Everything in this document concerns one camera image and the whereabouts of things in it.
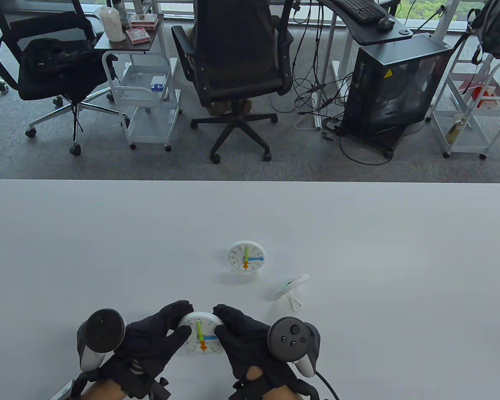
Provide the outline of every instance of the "black glove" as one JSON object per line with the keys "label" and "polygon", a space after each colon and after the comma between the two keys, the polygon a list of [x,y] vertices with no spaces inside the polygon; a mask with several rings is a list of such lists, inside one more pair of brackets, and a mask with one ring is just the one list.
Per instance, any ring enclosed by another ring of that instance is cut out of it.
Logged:
{"label": "black glove", "polygon": [[[180,320],[191,312],[193,306],[186,300],[179,300],[126,326],[121,345],[100,367],[102,377],[113,379],[130,397],[143,398],[149,393],[155,377],[191,335],[190,326],[178,328]],[[167,336],[169,329],[174,332]],[[128,371],[136,381],[130,379]]]}
{"label": "black glove", "polygon": [[216,327],[215,335],[226,351],[236,379],[244,381],[248,369],[258,366],[271,387],[287,385],[295,393],[318,400],[318,392],[313,386],[297,379],[286,362],[278,361],[270,353],[267,343],[270,326],[224,304],[214,307],[213,314],[225,324]]}

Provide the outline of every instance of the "computer case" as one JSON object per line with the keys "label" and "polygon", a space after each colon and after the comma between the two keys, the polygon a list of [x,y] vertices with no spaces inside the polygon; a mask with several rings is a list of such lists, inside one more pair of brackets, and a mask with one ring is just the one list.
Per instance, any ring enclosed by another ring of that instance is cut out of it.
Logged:
{"label": "computer case", "polygon": [[428,112],[452,51],[429,34],[359,48],[341,131],[393,151]]}

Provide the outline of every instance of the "backpack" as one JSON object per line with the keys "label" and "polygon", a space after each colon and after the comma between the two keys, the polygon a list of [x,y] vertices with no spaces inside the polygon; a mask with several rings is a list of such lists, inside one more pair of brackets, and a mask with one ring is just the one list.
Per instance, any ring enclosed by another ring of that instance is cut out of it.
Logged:
{"label": "backpack", "polygon": [[[473,8],[469,11],[467,19],[475,14],[475,18],[469,23],[469,29],[458,40],[455,48],[469,38],[472,33],[478,36],[481,49],[485,53],[490,53],[494,57],[500,59],[500,0],[489,0],[484,7],[479,10]],[[480,46],[474,53],[472,62],[479,64],[481,59],[478,59],[480,54]]]}

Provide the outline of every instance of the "floor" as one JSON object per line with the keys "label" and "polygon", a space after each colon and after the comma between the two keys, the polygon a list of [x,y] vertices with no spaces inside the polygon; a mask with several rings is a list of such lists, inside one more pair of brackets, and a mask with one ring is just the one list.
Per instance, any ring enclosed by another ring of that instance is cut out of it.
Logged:
{"label": "floor", "polygon": [[[296,49],[302,31],[293,29]],[[333,59],[340,59],[344,31],[334,38]],[[324,58],[326,32],[322,35],[320,59]],[[308,70],[313,59],[315,31],[309,30],[302,44],[296,63],[297,75]],[[447,38],[455,43],[456,36]],[[172,39],[168,41],[171,54],[175,55]],[[475,44],[467,46],[472,53]],[[4,63],[16,75],[16,62],[4,51]],[[145,180],[302,180],[302,181],[406,181],[406,182],[483,182],[500,183],[500,137],[492,147],[490,156],[480,161],[477,155],[453,154],[442,158],[435,132],[429,124],[408,135],[398,146],[389,164],[364,166],[348,160],[339,149],[336,138],[325,140],[316,130],[297,130],[296,113],[279,114],[279,122],[253,122],[256,131],[269,142],[272,161],[261,161],[262,151],[254,142],[235,131],[221,147],[222,161],[213,165],[208,157],[209,148],[221,131],[220,126],[202,125],[197,130],[189,128],[193,118],[207,116],[198,102],[193,86],[183,76],[181,68],[175,77],[176,87],[181,88],[179,116],[172,152],[165,152],[162,145],[138,145],[130,150],[125,141],[120,121],[110,115],[82,112],[80,122],[84,133],[80,136],[82,155],[73,157],[68,149],[71,144],[72,116],[62,116],[39,125],[37,137],[28,139],[25,126],[31,120],[54,108],[50,99],[22,101],[15,91],[0,94],[0,179],[145,179]],[[333,85],[327,89],[335,92]],[[269,113],[273,109],[290,110],[295,95],[283,97],[268,95],[253,100],[255,113]],[[100,97],[98,105],[111,104]],[[488,122],[488,130],[495,131],[500,122]],[[303,128],[312,126],[312,118],[305,116],[299,123]],[[345,151],[357,160],[368,163],[383,162],[380,153],[374,152],[349,139],[343,139]]]}

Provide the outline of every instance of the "analog clock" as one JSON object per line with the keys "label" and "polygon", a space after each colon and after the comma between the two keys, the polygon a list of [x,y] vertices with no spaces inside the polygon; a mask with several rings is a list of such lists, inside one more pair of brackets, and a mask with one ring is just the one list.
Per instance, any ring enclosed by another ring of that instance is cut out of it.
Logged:
{"label": "analog clock", "polygon": [[215,328],[223,325],[218,316],[207,312],[191,312],[185,315],[178,326],[191,327],[191,336],[185,342],[185,347],[190,352],[199,354],[221,353],[222,346],[215,335]]}
{"label": "analog clock", "polygon": [[250,240],[241,240],[231,245],[227,253],[231,268],[239,272],[256,272],[265,263],[265,250]]}

